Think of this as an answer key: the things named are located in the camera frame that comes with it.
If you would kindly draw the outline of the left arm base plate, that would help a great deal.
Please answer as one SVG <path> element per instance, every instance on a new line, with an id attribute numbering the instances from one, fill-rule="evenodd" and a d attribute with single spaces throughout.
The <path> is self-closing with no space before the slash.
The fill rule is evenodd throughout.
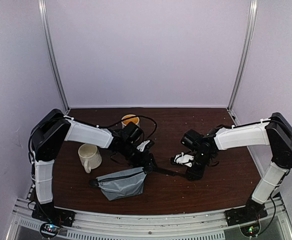
<path id="1" fill-rule="evenodd" d="M 52 212 L 44 211 L 40 205 L 35 205 L 31 217 L 42 221 L 39 233 L 45 239 L 56 237 L 63 227 L 72 227 L 75 212 L 59 208 L 53 208 Z"/>

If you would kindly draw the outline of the grey zippered pouch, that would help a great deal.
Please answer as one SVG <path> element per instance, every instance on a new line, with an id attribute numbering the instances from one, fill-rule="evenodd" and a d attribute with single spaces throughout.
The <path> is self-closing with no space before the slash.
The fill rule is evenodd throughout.
<path id="1" fill-rule="evenodd" d="M 92 188 L 100 188 L 109 200 L 118 200 L 143 194 L 144 181 L 152 171 L 148 167 L 136 167 L 99 176 L 89 181 Z"/>

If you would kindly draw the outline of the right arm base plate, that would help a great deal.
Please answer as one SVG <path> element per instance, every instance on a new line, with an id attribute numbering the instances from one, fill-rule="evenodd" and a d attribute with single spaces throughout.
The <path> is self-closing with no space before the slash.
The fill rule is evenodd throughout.
<path id="1" fill-rule="evenodd" d="M 268 216 L 265 209 L 256 212 L 245 207 L 232 208 L 225 211 L 227 225 L 238 226 L 243 236 L 256 238 L 261 232 L 260 220 Z"/>

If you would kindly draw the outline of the black hair comb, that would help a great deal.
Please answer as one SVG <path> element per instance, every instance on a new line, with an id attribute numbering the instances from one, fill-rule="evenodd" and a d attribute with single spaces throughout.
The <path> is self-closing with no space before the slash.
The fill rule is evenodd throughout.
<path id="1" fill-rule="evenodd" d="M 179 173 L 179 172 L 172 171 L 172 170 L 165 169 L 165 168 L 161 168 L 161 167 L 153 167 L 152 171 L 156 172 L 156 173 L 159 173 L 159 174 L 164 174 L 164 175 L 173 176 L 173 177 L 175 177 L 175 176 L 180 176 L 180 177 L 183 177 L 183 178 L 186 177 L 186 175 L 183 174 L 183 173 Z"/>

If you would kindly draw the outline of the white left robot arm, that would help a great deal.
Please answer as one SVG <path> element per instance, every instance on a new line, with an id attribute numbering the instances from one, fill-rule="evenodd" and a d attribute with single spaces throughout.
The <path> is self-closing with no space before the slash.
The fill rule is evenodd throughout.
<path id="1" fill-rule="evenodd" d="M 36 197 L 39 204 L 53 203 L 53 165 L 64 142 L 95 145 L 121 154 L 133 167 L 154 169 L 157 165 L 150 139 L 140 145 L 136 140 L 143 131 L 134 123 L 122 129 L 111 129 L 76 121 L 59 109 L 51 110 L 31 131 L 28 155 L 32 164 Z"/>

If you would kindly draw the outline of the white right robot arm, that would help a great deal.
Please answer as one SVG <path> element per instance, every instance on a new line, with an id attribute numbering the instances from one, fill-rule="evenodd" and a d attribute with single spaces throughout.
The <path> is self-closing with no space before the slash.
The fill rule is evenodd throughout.
<path id="1" fill-rule="evenodd" d="M 218 152 L 247 147 L 262 178 L 248 198 L 245 210 L 259 212 L 292 168 L 292 126 L 280 112 L 243 125 L 219 125 L 207 134 L 191 129 L 181 139 L 190 150 L 171 159 L 186 166 L 186 178 L 199 180 Z"/>

